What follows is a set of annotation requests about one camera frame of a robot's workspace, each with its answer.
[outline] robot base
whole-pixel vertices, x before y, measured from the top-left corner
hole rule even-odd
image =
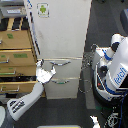
[[[95,81],[95,73],[94,73],[94,70],[92,70],[92,88],[93,88],[93,94],[96,98],[96,100],[103,106],[106,106],[106,107],[113,107],[113,106],[117,106],[120,102],[119,99],[112,99],[111,101],[108,101],[106,100],[104,97],[102,97],[99,92],[97,91],[97,88],[96,88],[96,81]]]

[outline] white panel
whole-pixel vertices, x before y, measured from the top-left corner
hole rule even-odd
[[[79,79],[68,79],[69,82],[50,82],[45,85],[47,99],[77,98]]]
[[[30,2],[41,51],[41,54],[37,55],[38,59],[82,56],[91,0],[30,0]],[[38,3],[49,5],[48,18],[38,15]]]
[[[48,71],[51,70],[52,64],[50,62],[55,62],[56,64],[59,64],[59,66],[54,65],[56,74],[54,75],[53,78],[69,78],[69,77],[80,76],[82,59],[64,59],[64,60],[48,60],[48,61],[45,60],[43,65],[43,68],[45,70]]]

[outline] metal handle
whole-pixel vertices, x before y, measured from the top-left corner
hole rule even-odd
[[[16,71],[14,72],[7,72],[7,73],[0,73],[0,75],[15,75],[16,74]]]
[[[66,84],[69,82],[69,80],[51,80],[51,81],[56,84]]]
[[[56,63],[55,61],[51,61],[50,63],[53,64],[53,65],[57,65],[57,66],[64,66],[64,65],[69,64],[69,63],[71,63],[71,62],[70,62],[70,61],[67,61],[67,62],[65,62],[65,63],[63,63],[63,64],[58,64],[58,63]]]
[[[4,91],[3,89],[5,88],[5,86],[2,86],[1,87],[1,92],[19,92],[19,86],[18,86],[18,88],[16,89],[16,90],[6,90],[6,91]]]
[[[7,59],[7,61],[1,61],[0,64],[8,63],[8,62],[9,62],[9,59]]]

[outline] white object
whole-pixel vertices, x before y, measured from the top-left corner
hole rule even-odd
[[[5,109],[4,107],[0,106],[0,127],[4,121],[5,118]]]
[[[19,99],[11,99],[7,107],[12,118],[17,121],[19,118],[41,97],[44,88],[41,83],[36,83],[32,92]]]
[[[119,42],[118,48],[113,55],[111,53],[111,50],[108,48],[107,50],[107,55],[110,55],[109,57],[112,58],[111,61],[106,61],[106,66],[108,66],[107,73],[105,76],[100,76],[101,74],[98,74],[100,72],[98,69],[100,68],[100,64],[103,64],[105,62],[102,58],[102,54],[97,55],[97,51],[95,53],[96,56],[94,56],[94,60],[98,58],[102,59],[102,63],[100,64],[96,63],[95,61],[93,62],[93,67],[94,68],[94,79],[95,79],[95,88],[97,92],[100,94],[101,97],[103,97],[107,101],[111,101],[112,99],[118,99],[118,97],[122,96],[122,92],[124,92],[128,88],[121,88],[121,84],[125,80],[127,74],[128,74],[128,37],[122,37],[120,35],[114,35],[112,38],[112,43],[114,43],[114,38],[115,42],[120,41],[119,37],[121,38],[121,42]],[[101,81],[101,86],[103,89],[98,88],[97,86],[97,79]]]
[[[56,71],[54,67],[52,68],[51,72],[45,71],[41,67],[41,63],[42,61],[37,62],[36,76],[39,82],[46,84],[53,77],[53,75],[56,74]]]
[[[106,75],[106,83],[108,87],[116,91],[122,82],[124,81],[126,75],[128,74],[128,37],[124,38],[118,49],[113,56],[109,72]]]
[[[77,77],[77,82],[76,79],[73,79],[74,82],[63,84],[63,86],[62,84],[60,86],[59,84],[54,85],[54,82],[48,83],[45,87],[47,98],[61,99],[77,97],[91,1],[92,0],[24,0],[31,31],[30,11],[33,14],[35,33],[40,49],[39,54],[36,45],[34,45],[37,58],[39,60],[44,58],[45,61],[70,60],[71,63],[69,64],[55,64],[55,69],[59,68],[59,72],[57,72],[52,79],[58,79],[60,81],[61,79],[68,79],[69,77]],[[48,65],[44,65],[44,69],[49,65],[51,68],[52,64],[50,61]]]
[[[30,94],[27,94],[19,99],[11,99],[7,102],[7,107],[11,117],[17,121],[19,118],[41,97],[44,87],[50,81],[52,76],[56,73],[55,68],[51,72],[45,71],[42,68],[43,61],[37,63],[36,76],[37,82]]]
[[[99,122],[98,122],[98,119],[96,116],[90,116],[93,120],[93,123],[94,123],[94,126],[93,128],[100,128],[100,125],[99,125]]]

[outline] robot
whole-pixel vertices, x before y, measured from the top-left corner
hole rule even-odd
[[[120,14],[122,26],[128,34],[128,10]],[[93,91],[105,104],[116,105],[128,92],[128,37],[114,34],[110,47],[96,48],[92,70]]]
[[[7,102],[7,109],[0,106],[0,128],[14,128],[15,121],[19,118],[41,97],[44,87],[53,75],[56,73],[54,66],[51,72],[42,68],[43,60],[37,62],[36,77],[38,82],[34,85],[30,94],[19,99],[11,99]]]

